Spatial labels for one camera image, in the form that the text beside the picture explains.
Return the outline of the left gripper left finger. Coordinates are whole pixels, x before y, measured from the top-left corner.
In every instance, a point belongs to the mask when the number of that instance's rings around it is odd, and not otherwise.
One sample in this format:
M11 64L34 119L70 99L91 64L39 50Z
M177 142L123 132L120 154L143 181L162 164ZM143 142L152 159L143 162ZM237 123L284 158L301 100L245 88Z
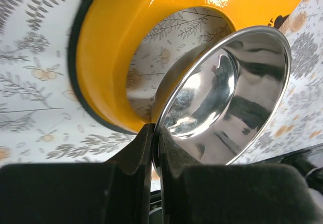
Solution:
M148 223L153 125L102 163L1 168L1 223Z

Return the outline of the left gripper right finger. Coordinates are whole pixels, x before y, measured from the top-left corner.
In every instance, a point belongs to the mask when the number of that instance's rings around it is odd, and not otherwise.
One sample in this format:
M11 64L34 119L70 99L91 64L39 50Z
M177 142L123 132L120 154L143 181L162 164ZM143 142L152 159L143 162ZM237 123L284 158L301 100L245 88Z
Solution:
M164 223L316 223L306 181L280 163L204 165L158 137Z

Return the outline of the steel bowl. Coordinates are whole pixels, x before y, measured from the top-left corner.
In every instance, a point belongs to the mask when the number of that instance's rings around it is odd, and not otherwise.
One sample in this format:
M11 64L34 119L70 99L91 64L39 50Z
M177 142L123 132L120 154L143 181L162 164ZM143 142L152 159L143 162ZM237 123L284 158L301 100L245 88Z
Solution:
M201 44L170 67L154 96L154 135L201 164L228 165L260 136L284 96L291 48L278 29L251 26Z

